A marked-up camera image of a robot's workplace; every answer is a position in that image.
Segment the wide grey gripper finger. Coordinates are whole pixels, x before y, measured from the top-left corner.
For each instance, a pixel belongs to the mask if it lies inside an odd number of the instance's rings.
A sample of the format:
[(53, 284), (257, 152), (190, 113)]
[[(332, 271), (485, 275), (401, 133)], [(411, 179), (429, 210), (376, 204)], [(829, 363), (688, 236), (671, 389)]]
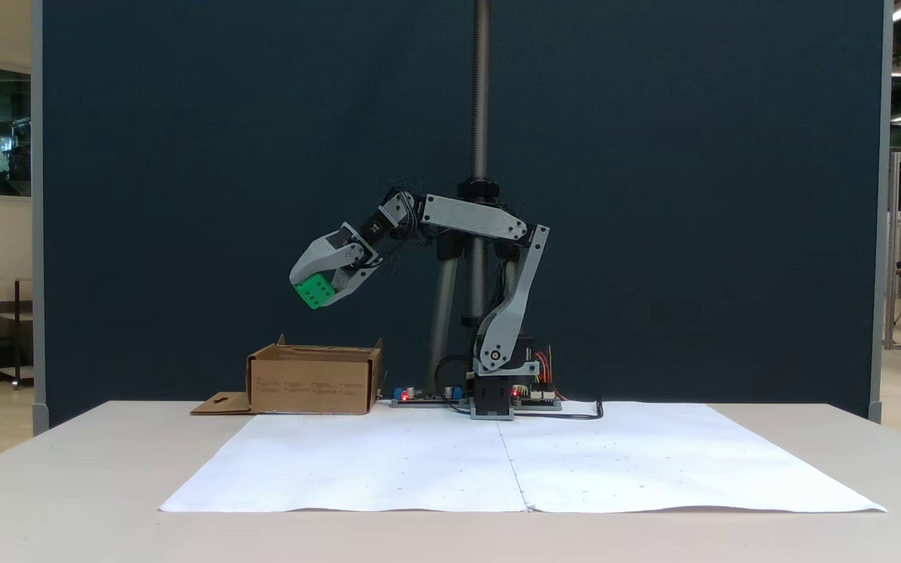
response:
[(316, 238), (303, 254), (298, 257), (297, 262), (291, 268), (289, 282), (292, 286), (298, 286), (307, 281), (308, 278), (321, 274), (323, 278), (330, 284), (332, 271), (341, 266), (346, 261), (341, 257), (339, 250), (339, 229), (321, 238)]

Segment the slim grey gripper finger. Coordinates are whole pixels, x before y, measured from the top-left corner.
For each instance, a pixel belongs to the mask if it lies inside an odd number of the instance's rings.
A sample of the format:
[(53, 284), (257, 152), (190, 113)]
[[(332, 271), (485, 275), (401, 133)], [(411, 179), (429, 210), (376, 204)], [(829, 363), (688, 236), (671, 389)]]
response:
[(369, 264), (369, 266), (364, 267), (346, 266), (333, 270), (330, 278), (333, 294), (328, 299), (328, 307), (338, 303), (341, 299), (353, 295), (379, 267), (380, 264)]

